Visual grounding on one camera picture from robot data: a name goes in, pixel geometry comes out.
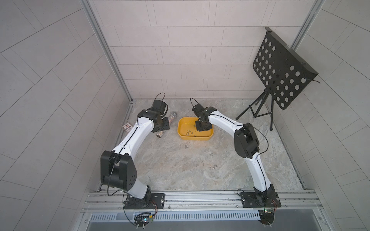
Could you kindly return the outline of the yellow plastic storage box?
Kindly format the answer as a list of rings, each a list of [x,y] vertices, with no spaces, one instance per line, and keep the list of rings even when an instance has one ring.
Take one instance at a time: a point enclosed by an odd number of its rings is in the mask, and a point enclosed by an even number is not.
[[[208,141],[214,134],[214,130],[209,131],[197,131],[196,129],[196,117],[183,117],[178,123],[178,135],[182,140],[191,141]]]

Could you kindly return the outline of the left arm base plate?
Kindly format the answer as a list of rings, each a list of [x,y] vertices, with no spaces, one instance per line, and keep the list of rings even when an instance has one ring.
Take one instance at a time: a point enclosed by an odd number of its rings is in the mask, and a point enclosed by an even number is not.
[[[152,193],[150,198],[146,195],[143,199],[138,199],[128,195],[123,200],[125,209],[163,209],[165,201],[164,193]]]

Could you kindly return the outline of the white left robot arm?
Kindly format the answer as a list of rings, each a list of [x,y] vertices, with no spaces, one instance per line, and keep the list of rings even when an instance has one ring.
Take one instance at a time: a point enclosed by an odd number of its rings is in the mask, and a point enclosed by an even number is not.
[[[165,109],[142,110],[127,136],[111,151],[104,151],[100,159],[101,183],[118,188],[137,199],[150,197],[149,186],[137,177],[134,159],[145,138],[152,132],[169,130]]]

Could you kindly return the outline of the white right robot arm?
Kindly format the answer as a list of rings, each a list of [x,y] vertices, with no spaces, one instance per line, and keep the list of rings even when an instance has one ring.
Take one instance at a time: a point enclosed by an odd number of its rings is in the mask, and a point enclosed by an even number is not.
[[[208,131],[213,125],[221,128],[234,138],[234,148],[236,153],[245,159],[250,170],[256,200],[261,204],[275,194],[275,189],[268,179],[260,158],[259,140],[252,124],[242,124],[223,115],[213,107],[204,108],[197,104],[192,108],[198,120],[195,122],[197,131]]]

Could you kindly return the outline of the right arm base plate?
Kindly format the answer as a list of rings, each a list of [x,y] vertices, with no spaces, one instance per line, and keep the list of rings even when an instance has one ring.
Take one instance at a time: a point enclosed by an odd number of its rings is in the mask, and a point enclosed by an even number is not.
[[[276,209],[281,207],[281,202],[276,192],[263,195],[256,192],[238,192],[244,208],[268,208]]]

